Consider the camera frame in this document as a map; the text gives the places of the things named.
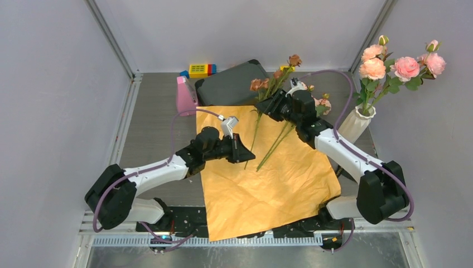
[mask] pink rose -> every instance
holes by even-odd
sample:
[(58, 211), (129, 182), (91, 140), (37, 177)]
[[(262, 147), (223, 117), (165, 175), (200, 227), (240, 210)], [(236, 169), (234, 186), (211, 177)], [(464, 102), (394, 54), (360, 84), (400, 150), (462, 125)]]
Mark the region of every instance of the pink rose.
[(386, 67), (384, 67), (384, 62), (378, 58), (367, 60), (360, 65), (361, 78), (378, 80), (383, 79), (385, 75)]
[(301, 82), (301, 84), (304, 87), (304, 89), (307, 90), (307, 86), (303, 82)]
[(383, 46), (380, 45), (372, 45), (363, 51), (363, 56), (361, 56), (361, 60), (363, 62), (375, 58), (376, 55), (383, 53)]
[(329, 102), (328, 99), (316, 99), (316, 98), (313, 98), (313, 99), (315, 100), (315, 106), (322, 105), (328, 108), (328, 110), (324, 112), (324, 116), (329, 114), (329, 112), (332, 110), (332, 104)]
[(420, 66), (414, 58), (402, 57), (397, 59), (394, 65), (391, 65), (391, 71), (394, 71), (400, 81), (407, 82), (419, 75)]
[(445, 70), (445, 65), (447, 64), (437, 53), (430, 53), (429, 56), (424, 54), (417, 59), (421, 60), (427, 66), (434, 78), (437, 78), (437, 76)]

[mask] yellow wrapping paper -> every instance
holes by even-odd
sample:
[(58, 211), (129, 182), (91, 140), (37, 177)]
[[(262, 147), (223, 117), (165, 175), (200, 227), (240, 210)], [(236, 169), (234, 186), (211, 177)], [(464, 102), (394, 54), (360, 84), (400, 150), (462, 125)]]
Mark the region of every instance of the yellow wrapping paper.
[[(239, 120), (233, 129), (250, 149), (257, 113), (252, 106), (200, 107)], [(220, 130), (214, 116), (197, 112), (197, 132)], [(327, 156), (303, 143), (293, 130), (264, 164), (256, 167), (279, 135), (284, 122), (263, 115), (253, 153), (256, 159), (231, 164), (208, 161), (201, 172), (210, 241), (266, 231), (317, 215), (321, 203), (340, 195), (340, 184)]]

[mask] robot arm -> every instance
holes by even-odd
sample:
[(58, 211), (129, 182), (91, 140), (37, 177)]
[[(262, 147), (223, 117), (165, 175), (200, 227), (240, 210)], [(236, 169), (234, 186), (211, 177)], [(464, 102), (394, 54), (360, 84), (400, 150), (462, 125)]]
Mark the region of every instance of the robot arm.
[[(341, 136), (337, 139), (333, 126), (317, 116), (310, 92), (299, 90), (297, 79), (291, 83), (293, 88), (289, 92), (279, 89), (255, 106), (276, 121), (293, 123), (303, 142), (335, 160), (359, 184), (357, 197), (337, 197), (326, 204), (325, 210), (331, 218), (363, 216), (368, 222), (377, 224), (405, 208), (409, 204), (406, 193), (372, 163), (385, 168), (405, 185), (401, 167), (394, 161), (385, 163), (369, 156)], [(353, 152), (363, 155), (366, 160), (356, 157)]]
[(87, 192), (86, 203), (95, 212), (105, 191), (126, 177), (107, 194), (100, 206), (98, 221), (102, 227), (112, 229), (124, 221), (157, 223), (165, 215), (164, 203), (159, 199), (144, 200), (137, 196), (161, 184), (199, 173), (208, 160), (226, 158), (230, 163), (239, 163), (255, 159), (239, 135), (233, 133), (237, 123), (236, 117), (223, 120), (222, 139), (216, 128), (203, 128), (188, 146), (175, 152), (170, 159), (124, 170), (117, 164), (107, 167)]

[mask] orange flower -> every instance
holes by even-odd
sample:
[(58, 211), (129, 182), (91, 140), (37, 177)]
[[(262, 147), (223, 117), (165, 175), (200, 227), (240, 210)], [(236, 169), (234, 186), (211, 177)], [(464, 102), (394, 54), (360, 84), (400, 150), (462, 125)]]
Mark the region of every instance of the orange flower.
[(258, 91), (259, 87), (261, 87), (261, 79), (254, 79), (252, 80), (252, 84), (250, 86), (251, 91)]
[(301, 66), (302, 60), (297, 54), (294, 54), (289, 57), (289, 64), (291, 66)]
[(274, 74), (273, 74), (273, 77), (274, 77), (275, 79), (278, 79), (278, 78), (280, 78), (281, 76), (282, 76), (282, 71), (281, 71), (281, 70), (277, 70), (277, 71), (275, 71)]
[(268, 89), (269, 87), (269, 78), (266, 78), (263, 83), (259, 86), (260, 88)]

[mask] blue toy block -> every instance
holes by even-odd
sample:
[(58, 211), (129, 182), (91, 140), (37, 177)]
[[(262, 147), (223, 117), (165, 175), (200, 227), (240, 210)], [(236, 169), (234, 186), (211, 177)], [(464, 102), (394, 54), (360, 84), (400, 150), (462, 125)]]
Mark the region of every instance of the blue toy block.
[(189, 72), (188, 72), (188, 71), (182, 71), (182, 72), (180, 72), (180, 73), (179, 73), (179, 76), (185, 76), (185, 77), (187, 77), (188, 79), (190, 79), (190, 77), (189, 77)]

